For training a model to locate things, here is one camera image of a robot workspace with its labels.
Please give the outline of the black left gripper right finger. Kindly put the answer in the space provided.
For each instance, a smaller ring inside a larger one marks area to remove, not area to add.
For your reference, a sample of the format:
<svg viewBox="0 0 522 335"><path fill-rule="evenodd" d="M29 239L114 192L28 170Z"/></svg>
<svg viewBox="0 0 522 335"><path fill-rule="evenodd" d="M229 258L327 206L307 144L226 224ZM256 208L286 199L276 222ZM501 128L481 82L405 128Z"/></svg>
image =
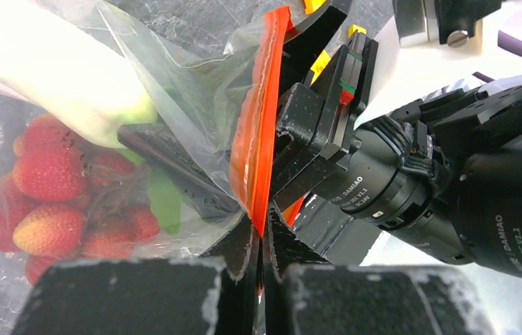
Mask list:
<svg viewBox="0 0 522 335"><path fill-rule="evenodd" d="M304 243L278 209L268 208L263 236L264 277L280 281L291 264L330 264L330 261Z"/></svg>

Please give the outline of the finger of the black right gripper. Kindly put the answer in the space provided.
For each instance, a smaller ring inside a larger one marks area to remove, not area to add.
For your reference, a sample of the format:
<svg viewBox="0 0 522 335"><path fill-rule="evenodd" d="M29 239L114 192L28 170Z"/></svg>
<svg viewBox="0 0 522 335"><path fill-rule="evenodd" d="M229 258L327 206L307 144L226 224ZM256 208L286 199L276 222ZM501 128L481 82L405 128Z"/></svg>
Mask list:
<svg viewBox="0 0 522 335"><path fill-rule="evenodd" d="M219 222L240 214L239 204L226 195L188 155L164 123L124 125L118 141L171 179L187 204L206 222Z"/></svg>

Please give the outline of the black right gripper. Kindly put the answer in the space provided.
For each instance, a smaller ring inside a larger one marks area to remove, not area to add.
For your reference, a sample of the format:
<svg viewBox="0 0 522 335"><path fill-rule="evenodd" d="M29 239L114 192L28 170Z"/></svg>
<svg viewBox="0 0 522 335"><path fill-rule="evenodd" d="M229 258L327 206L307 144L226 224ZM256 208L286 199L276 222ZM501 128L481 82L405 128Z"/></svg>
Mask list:
<svg viewBox="0 0 522 335"><path fill-rule="evenodd" d="M355 126L377 42L354 33L311 84L311 66L351 5L326 1L285 34L270 198L284 209L316 195L346 221L454 264L456 233L442 203L451 165L426 124L385 115Z"/></svg>

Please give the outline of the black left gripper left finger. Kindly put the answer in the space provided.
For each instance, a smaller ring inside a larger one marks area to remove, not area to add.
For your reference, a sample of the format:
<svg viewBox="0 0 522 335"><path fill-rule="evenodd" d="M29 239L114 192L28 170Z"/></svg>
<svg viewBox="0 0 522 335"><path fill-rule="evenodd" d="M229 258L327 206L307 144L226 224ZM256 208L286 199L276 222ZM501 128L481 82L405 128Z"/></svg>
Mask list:
<svg viewBox="0 0 522 335"><path fill-rule="evenodd" d="M258 281L260 236L251 219L242 214L236 224L200 257L222 257L233 281Z"/></svg>

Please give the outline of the clear zip bag orange zipper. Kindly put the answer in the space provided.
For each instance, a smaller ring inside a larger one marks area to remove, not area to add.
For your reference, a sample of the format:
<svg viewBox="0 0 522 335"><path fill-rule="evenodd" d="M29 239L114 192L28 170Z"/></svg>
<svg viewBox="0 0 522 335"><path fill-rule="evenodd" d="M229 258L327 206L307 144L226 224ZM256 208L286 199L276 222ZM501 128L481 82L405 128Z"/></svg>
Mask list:
<svg viewBox="0 0 522 335"><path fill-rule="evenodd" d="M0 1L0 291L263 232L291 28L278 7L203 58L109 1Z"/></svg>

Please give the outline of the red strawberry bunch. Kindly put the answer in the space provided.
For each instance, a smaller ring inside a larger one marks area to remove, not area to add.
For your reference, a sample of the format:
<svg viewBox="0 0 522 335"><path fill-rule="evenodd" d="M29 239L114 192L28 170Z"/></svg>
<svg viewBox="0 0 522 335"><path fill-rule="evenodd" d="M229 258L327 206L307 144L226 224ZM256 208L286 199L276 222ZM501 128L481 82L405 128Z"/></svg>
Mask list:
<svg viewBox="0 0 522 335"><path fill-rule="evenodd" d="M161 234L150 201L135 199L152 173L133 152L91 144L48 113L12 145L0 177L0 252L25 255L28 283L60 261L130 257Z"/></svg>

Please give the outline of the white eggplant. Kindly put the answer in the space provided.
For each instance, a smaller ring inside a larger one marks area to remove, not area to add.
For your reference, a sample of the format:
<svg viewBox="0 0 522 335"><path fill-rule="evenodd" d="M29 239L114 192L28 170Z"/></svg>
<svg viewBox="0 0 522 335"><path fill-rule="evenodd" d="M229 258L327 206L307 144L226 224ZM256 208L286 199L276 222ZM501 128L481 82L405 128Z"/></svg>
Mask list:
<svg viewBox="0 0 522 335"><path fill-rule="evenodd" d="M0 1L0 94L114 149L121 126L158 118L127 58L32 1Z"/></svg>

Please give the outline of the green white bok choy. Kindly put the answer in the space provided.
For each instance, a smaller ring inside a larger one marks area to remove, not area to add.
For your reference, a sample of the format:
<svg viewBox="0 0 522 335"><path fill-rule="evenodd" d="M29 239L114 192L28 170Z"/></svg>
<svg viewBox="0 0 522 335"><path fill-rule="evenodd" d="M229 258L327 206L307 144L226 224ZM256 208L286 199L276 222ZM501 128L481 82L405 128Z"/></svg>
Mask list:
<svg viewBox="0 0 522 335"><path fill-rule="evenodd" d="M130 149L115 149L118 154L127 158L147 171L147 194L150 210L156 217L158 225L169 235L177 235L181 230L181 206L183 195L171 179L152 163Z"/></svg>

